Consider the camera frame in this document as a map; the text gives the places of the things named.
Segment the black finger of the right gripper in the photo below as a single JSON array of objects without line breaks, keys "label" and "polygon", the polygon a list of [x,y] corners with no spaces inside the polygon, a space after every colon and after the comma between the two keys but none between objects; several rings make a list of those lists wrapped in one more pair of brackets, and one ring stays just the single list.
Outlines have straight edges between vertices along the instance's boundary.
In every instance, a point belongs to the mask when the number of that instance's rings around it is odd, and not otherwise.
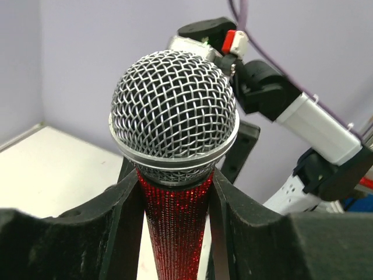
[{"label": "black finger of the right gripper", "polygon": [[258,126],[240,121],[236,140],[226,154],[220,169],[231,184],[235,183],[241,169],[256,145],[260,131],[261,129]]}]

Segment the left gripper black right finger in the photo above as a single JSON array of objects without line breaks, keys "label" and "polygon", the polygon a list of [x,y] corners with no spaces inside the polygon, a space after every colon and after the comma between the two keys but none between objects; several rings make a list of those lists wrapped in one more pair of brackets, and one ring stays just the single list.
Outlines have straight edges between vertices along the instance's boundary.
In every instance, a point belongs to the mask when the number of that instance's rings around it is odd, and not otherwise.
[{"label": "left gripper black right finger", "polygon": [[216,170],[210,228],[216,279],[371,279],[370,213],[279,215]]}]

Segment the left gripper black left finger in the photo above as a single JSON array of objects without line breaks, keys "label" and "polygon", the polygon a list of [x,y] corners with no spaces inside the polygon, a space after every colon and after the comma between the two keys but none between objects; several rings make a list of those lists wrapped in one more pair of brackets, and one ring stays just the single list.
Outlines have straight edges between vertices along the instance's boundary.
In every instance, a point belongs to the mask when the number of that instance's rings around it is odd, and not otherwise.
[{"label": "left gripper black left finger", "polygon": [[136,171],[56,218],[1,210],[2,279],[135,279],[144,207]]}]

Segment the red glitter microphone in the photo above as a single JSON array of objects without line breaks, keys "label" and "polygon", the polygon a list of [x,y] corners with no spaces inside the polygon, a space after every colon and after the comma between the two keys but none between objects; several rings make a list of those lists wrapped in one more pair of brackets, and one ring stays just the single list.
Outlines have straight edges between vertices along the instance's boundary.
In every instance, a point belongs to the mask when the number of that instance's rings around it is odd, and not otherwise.
[{"label": "red glitter microphone", "polygon": [[159,279],[196,279],[216,163],[240,119],[228,77],[212,62],[163,50],[132,64],[109,128],[135,167]]}]

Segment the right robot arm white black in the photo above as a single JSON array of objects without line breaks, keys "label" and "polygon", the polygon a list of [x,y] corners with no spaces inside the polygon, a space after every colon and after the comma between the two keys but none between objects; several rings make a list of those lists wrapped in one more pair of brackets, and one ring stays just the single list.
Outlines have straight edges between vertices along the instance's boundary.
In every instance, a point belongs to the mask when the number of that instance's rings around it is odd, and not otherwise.
[{"label": "right robot arm white black", "polygon": [[247,34],[223,17],[178,29],[188,48],[214,53],[246,114],[259,113],[309,143],[285,184],[265,207],[279,214],[311,211],[348,197],[372,167],[372,150],[285,75],[266,62],[243,62]]}]

